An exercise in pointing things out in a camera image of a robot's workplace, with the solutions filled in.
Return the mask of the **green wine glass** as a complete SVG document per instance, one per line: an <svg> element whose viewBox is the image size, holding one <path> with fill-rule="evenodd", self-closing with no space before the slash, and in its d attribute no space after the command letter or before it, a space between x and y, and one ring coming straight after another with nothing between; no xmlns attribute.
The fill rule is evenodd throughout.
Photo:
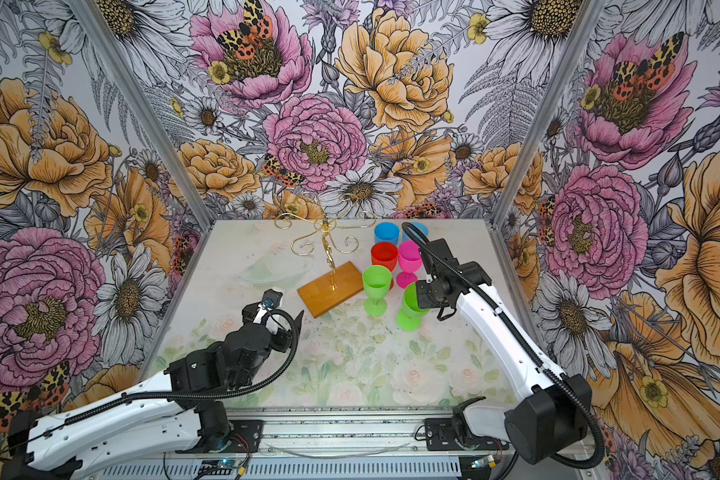
<svg viewBox="0 0 720 480"><path fill-rule="evenodd" d="M404 290L401 306L397 313L398 326L405 331L417 330L428 312L428 309L422 309L418 305L416 283L409 284Z"/></svg>
<svg viewBox="0 0 720 480"><path fill-rule="evenodd" d="M365 312L374 318L383 316L388 308L385 297L392 285L391 272L384 266L372 265L362 273L363 291L367 296Z"/></svg>

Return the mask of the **pink wine glass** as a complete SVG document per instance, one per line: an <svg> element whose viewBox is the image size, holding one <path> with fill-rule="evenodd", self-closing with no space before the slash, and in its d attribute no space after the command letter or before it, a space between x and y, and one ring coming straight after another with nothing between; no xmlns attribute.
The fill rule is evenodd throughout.
<svg viewBox="0 0 720 480"><path fill-rule="evenodd" d="M397 275L396 283L405 289L418 280L417 272L422 267L419 246L414 241L408 240L399 246L398 265L401 272Z"/></svg>

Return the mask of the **blue wine glass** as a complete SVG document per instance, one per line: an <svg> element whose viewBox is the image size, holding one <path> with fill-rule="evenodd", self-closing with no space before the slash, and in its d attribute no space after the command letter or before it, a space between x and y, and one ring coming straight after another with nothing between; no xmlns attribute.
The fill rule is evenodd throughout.
<svg viewBox="0 0 720 480"><path fill-rule="evenodd" d="M399 244L400 228L392 222L378 223L374 228L374 243L391 243L395 246Z"/></svg>
<svg viewBox="0 0 720 480"><path fill-rule="evenodd" d="M418 232L419 238L427 238L429 235L428 227L420 222L410 222L410 225ZM407 242L411 241L412 238L408 235L408 232L405 228L402 228L402 241Z"/></svg>

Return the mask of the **red wine glass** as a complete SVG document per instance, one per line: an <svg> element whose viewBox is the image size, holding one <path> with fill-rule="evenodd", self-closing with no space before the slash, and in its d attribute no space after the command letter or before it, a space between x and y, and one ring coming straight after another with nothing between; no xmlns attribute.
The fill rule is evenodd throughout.
<svg viewBox="0 0 720 480"><path fill-rule="evenodd" d="M398 248L390 242L378 242L370 250L373 265L383 266L393 274L398 263Z"/></svg>

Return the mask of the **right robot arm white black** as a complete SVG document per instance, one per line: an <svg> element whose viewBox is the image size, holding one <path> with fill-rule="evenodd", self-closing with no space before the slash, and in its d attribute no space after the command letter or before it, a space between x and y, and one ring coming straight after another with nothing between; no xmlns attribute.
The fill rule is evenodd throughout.
<svg viewBox="0 0 720 480"><path fill-rule="evenodd" d="M498 358L516 399L509 407L482 396L453 409L456 439L473 446L503 440L529 464L550 458L586 470L602 463L605 440L591 412L592 390L582 375L569 375L531 339L476 262L460 263L443 239L416 243L427 277L415 284L418 306L444 321L455 315L480 335Z"/></svg>

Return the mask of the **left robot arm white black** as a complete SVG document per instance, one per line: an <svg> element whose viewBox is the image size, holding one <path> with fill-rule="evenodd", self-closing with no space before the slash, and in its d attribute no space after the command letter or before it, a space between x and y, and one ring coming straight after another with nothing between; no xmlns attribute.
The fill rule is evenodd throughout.
<svg viewBox="0 0 720 480"><path fill-rule="evenodd" d="M220 449L224 402L272 384L299 345L301 315L264 309L227 337L118 393L66 413L15 417L4 479L84 479L150 454Z"/></svg>

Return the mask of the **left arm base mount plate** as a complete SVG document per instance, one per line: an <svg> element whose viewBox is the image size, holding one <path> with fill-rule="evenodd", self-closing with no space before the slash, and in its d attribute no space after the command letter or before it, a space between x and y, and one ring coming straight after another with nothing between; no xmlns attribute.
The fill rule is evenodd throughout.
<svg viewBox="0 0 720 480"><path fill-rule="evenodd" d="M231 420L229 433L222 438L218 453L253 454L259 451L264 422L261 420Z"/></svg>

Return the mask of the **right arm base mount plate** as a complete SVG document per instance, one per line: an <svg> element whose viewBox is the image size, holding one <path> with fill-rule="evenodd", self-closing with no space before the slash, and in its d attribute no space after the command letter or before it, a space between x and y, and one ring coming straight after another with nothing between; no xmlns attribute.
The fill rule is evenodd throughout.
<svg viewBox="0 0 720 480"><path fill-rule="evenodd" d="M456 417L427 418L424 421L424 442L428 451L493 451L509 446L506 441L477 436Z"/></svg>

